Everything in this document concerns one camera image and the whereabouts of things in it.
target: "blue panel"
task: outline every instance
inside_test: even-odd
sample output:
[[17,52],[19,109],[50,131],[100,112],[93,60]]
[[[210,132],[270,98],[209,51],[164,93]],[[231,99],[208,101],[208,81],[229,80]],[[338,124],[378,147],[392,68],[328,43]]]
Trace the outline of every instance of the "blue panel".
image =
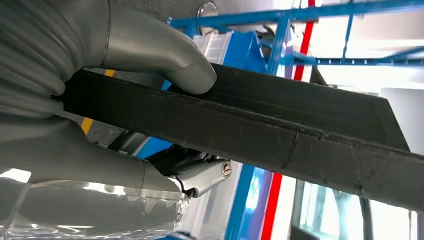
[[321,7],[308,7],[288,10],[272,10],[261,12],[247,12],[238,14],[224,14],[200,18],[176,19],[171,22],[174,28],[185,28],[191,24],[196,26],[216,25],[242,25],[263,22],[278,22],[281,17],[288,16],[290,19],[310,20],[319,17],[356,15],[378,12],[400,12],[419,10],[424,8],[424,0],[386,0],[370,1],[349,4],[325,5]]
[[155,154],[159,151],[165,150],[171,147],[172,143],[156,137],[151,137],[143,146],[143,148],[137,153],[137,158],[145,159],[148,156]]
[[[259,73],[265,72],[266,61],[255,32],[232,34],[224,65]],[[254,234],[255,237],[250,236],[246,239],[258,239],[268,199],[269,175],[271,173],[268,171],[243,164],[224,239],[239,240],[249,234]]]

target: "blue steel beam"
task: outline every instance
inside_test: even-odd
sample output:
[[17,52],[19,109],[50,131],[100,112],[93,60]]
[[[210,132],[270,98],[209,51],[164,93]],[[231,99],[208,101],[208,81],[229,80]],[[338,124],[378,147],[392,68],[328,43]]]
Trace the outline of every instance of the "blue steel beam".
[[351,36],[353,21],[354,21],[354,15],[350,14],[349,15],[349,21],[347,22],[346,37],[344,38],[343,55],[341,57],[342,61],[344,61],[346,59],[346,51],[348,50],[348,42],[349,42],[349,37]]
[[393,55],[383,57],[383,60],[397,60],[397,59],[404,59],[407,58],[409,55],[413,54],[419,54],[421,52],[424,52],[424,46],[418,46],[414,47],[412,49],[408,49],[405,51],[397,52]]
[[[290,65],[289,62],[280,62],[282,65]],[[424,66],[424,58],[411,58],[411,59],[394,59],[387,60],[383,58],[313,58],[310,60],[302,61],[295,60],[295,65],[338,65],[338,66],[404,66],[415,67]]]
[[246,12],[218,16],[176,19],[173,20],[170,25],[174,28],[185,28],[190,24],[195,24],[196,26],[248,25],[268,22],[276,23],[281,17],[284,16],[289,17],[291,20],[306,21],[320,17],[415,11],[420,9],[424,9],[424,0],[370,1],[288,10]]
[[271,55],[269,56],[268,66],[266,67],[266,73],[270,75],[277,75],[281,53],[283,52],[283,43],[286,39],[287,31],[289,27],[289,18],[281,17],[278,20],[277,29],[275,31],[275,39],[272,43]]

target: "white plastic part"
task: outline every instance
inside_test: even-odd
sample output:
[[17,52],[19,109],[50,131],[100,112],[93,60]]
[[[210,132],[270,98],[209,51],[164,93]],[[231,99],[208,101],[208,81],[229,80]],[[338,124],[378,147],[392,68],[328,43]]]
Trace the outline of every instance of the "white plastic part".
[[198,198],[184,210],[179,231],[199,240],[224,239],[243,164],[231,161],[231,176]]
[[193,41],[209,62],[223,64],[232,35],[232,31],[224,34],[211,32],[206,36],[195,35]]

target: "black cable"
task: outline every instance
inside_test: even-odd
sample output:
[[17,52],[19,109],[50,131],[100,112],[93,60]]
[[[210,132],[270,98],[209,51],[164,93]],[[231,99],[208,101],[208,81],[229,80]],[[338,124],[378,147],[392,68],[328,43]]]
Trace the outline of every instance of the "black cable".
[[360,197],[359,203],[363,218],[363,240],[374,240],[370,200]]

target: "blue metal frame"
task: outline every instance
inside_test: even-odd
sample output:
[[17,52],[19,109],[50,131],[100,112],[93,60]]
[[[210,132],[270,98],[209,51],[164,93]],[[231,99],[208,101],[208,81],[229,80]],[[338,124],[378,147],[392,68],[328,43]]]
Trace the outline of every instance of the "blue metal frame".
[[171,25],[177,29],[185,29],[191,24],[200,26],[229,26],[247,25],[257,23],[277,23],[281,17],[291,20],[307,21],[320,17],[356,15],[382,12],[401,12],[420,10],[424,8],[424,0],[390,0],[370,1],[360,3],[325,5],[320,7],[297,8],[288,10],[272,10],[261,12],[247,12],[238,14],[225,14],[218,16],[205,16],[199,18],[175,19]]
[[[347,66],[423,66],[422,59],[408,59],[408,55],[423,52],[423,47],[410,49],[404,52],[387,56],[383,58],[346,58],[348,41],[352,29],[354,15],[367,13],[387,13],[387,12],[403,12],[416,11],[424,9],[424,0],[390,0],[390,1],[371,1],[337,5],[325,5],[320,7],[272,10],[262,12],[247,12],[240,14],[226,14],[218,16],[207,16],[199,18],[177,19],[171,22],[174,28],[183,28],[184,32],[190,33],[190,29],[196,29],[200,26],[215,27],[224,31],[228,31],[226,26],[257,24],[257,23],[278,23],[275,41],[272,44],[272,52],[268,63],[267,73],[275,75],[278,65],[347,65]],[[284,36],[279,35],[285,33],[282,25],[286,25],[289,20],[307,21],[319,17],[332,17],[348,15],[345,44],[341,58],[315,58],[308,61],[297,61],[288,59],[279,60],[280,48],[282,48],[281,39]]]

